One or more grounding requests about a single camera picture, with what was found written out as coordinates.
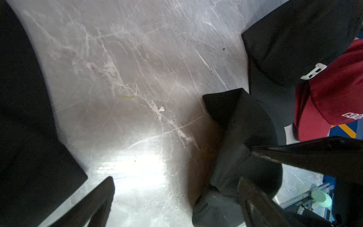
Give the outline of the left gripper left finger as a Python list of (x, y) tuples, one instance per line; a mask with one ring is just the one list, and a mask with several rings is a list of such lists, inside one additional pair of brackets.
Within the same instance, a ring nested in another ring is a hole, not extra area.
[(51, 224), (52, 227), (104, 227), (106, 226), (113, 197), (114, 181), (111, 176), (102, 181), (66, 214)]

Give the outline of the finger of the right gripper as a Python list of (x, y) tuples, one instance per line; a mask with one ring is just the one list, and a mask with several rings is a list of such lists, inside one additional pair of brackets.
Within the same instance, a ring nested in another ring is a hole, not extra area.
[(251, 153), (272, 162), (363, 184), (362, 140), (334, 136), (284, 146), (255, 146)]

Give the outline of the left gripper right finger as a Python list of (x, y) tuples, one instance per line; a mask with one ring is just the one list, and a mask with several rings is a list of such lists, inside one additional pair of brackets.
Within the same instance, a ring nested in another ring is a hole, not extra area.
[(240, 178), (239, 204), (248, 227), (290, 227), (282, 209), (250, 179)]

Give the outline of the black R cap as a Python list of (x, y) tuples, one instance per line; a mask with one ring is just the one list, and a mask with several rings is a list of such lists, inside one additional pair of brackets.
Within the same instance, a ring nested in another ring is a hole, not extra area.
[(296, 87), (341, 56), (362, 21), (362, 1), (287, 1), (242, 33), (249, 93), (272, 118), (280, 145), (294, 121)]

